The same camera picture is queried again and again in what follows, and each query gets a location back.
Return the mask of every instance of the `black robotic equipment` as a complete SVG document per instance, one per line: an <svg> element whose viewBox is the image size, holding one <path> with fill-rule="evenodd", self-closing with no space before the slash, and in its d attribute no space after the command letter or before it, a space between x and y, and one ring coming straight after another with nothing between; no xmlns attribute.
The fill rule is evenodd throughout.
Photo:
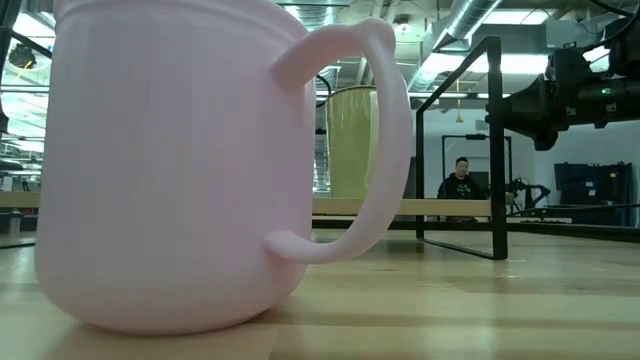
<svg viewBox="0 0 640 360"><path fill-rule="evenodd" d="M584 48L568 46L549 56L545 75L526 89L504 99L505 128L531 138L538 151L551 149L558 132L572 125L640 118L640 18L613 21L601 42L609 49L609 69L593 72Z"/></svg>

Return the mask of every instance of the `black frame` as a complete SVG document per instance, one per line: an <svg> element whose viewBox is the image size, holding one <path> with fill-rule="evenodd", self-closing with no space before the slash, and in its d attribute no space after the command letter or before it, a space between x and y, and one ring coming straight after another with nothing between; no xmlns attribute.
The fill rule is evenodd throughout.
<svg viewBox="0 0 640 360"><path fill-rule="evenodd" d="M489 72L487 74L489 87L489 104L487 105L487 120L489 122L489 157L491 161L491 224L493 237L493 252L491 254L465 247L447 244L440 241L426 239L424 236L424 216L416 216L416 238L424 243L445 247L466 254L479 256L491 260L505 260L509 256L507 240L507 214L505 202L505 169L504 169L504 119L502 101L502 42L498 37L487 37L464 59L460 67L453 71L418 109L416 116L416 198L424 199L424 112L467 69L483 54L487 54Z"/></svg>

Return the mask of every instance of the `person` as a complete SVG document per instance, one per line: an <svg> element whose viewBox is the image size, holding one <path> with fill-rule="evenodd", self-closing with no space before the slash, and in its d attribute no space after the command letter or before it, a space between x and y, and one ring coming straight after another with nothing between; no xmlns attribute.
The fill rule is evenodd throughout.
<svg viewBox="0 0 640 360"><path fill-rule="evenodd" d="M486 199L480 186L469 177L469 160L466 157L456 160L456 170L440 185L438 199Z"/></svg>

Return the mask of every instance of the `table surface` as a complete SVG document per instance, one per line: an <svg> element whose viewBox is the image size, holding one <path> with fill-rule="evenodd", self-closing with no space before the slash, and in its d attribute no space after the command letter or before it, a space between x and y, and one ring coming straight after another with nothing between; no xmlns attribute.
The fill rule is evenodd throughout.
<svg viewBox="0 0 640 360"><path fill-rule="evenodd" d="M488 233L428 235L490 243ZM432 246L420 254L412 233L390 232L356 260L310 267L287 301L248 324L175 338L79 324L38 288L32 248L3 250L0 358L640 359L640 246L531 234L510 242L510 260L491 262Z"/></svg>

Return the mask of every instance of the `mug handle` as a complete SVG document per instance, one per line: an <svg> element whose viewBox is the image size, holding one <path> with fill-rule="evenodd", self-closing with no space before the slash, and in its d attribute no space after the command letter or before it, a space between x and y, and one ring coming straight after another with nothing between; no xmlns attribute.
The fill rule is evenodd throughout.
<svg viewBox="0 0 640 360"><path fill-rule="evenodd" d="M404 77L395 62L395 34L386 22L330 25L300 39L272 65L274 79L285 91L299 91L327 64L364 55L375 75L379 103L379 139L374 174L360 213L338 240L309 241L290 230L265 238L272 253L293 261L322 264L354 258L384 236L396 216L411 159L411 108Z"/></svg>

